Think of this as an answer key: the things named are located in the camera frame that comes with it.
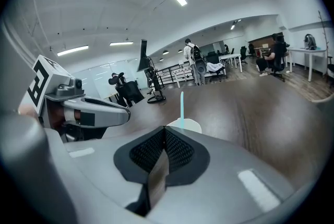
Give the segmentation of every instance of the white cloth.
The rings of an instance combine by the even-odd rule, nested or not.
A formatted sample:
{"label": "white cloth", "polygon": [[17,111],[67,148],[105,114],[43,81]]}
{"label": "white cloth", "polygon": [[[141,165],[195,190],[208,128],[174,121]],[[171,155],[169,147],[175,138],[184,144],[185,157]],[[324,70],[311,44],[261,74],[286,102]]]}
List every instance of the white cloth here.
{"label": "white cloth", "polygon": [[183,49],[183,55],[189,61],[189,65],[195,64],[195,61],[193,60],[192,54],[191,54],[192,48],[194,46],[195,46],[194,44],[188,43],[188,45],[185,46]]}
{"label": "white cloth", "polygon": [[223,65],[221,63],[207,63],[207,70],[210,72],[216,72],[222,67]]}

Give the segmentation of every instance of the glass wall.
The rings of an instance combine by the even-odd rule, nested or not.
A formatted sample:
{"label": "glass wall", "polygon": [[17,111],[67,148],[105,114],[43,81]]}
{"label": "glass wall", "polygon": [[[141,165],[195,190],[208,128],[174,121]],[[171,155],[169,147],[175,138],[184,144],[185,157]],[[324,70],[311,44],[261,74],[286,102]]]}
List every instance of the glass wall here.
{"label": "glass wall", "polygon": [[82,88],[89,97],[107,99],[117,93],[115,85],[109,85],[108,80],[112,73],[124,73],[127,82],[137,81],[138,88],[147,88],[147,79],[144,71],[137,72],[139,60],[119,61],[92,67],[73,76],[82,80]]}

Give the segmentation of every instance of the brown table top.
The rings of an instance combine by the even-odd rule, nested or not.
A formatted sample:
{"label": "brown table top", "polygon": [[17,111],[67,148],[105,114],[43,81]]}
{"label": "brown table top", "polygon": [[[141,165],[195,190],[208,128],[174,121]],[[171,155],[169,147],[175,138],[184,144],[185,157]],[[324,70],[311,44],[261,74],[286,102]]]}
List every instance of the brown table top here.
{"label": "brown table top", "polygon": [[167,125],[180,117],[198,122],[203,134],[238,144],[272,165],[299,188],[315,179],[332,143],[321,112],[280,80],[246,80],[163,90],[166,102],[133,106],[128,123],[110,127],[104,137]]}

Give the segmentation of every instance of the person wearing backpack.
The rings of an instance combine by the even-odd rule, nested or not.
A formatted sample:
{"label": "person wearing backpack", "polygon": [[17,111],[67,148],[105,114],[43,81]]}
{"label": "person wearing backpack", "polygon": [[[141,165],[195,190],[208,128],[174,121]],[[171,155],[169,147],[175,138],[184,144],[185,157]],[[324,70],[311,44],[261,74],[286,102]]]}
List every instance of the person wearing backpack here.
{"label": "person wearing backpack", "polygon": [[202,58],[200,56],[199,47],[195,44],[192,44],[189,38],[186,39],[185,43],[186,46],[183,49],[183,55],[189,61],[189,65],[193,70],[195,83],[196,85],[205,85],[204,74],[200,74],[196,67],[196,59]]}

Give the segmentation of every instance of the round black base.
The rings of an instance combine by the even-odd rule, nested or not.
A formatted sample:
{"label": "round black base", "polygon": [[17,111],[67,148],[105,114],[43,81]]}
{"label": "round black base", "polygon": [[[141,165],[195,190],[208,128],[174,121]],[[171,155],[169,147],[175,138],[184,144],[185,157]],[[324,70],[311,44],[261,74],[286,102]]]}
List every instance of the round black base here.
{"label": "round black base", "polygon": [[165,96],[161,96],[161,97],[153,96],[147,100],[147,103],[158,103],[158,102],[165,101],[165,100],[166,100]]}

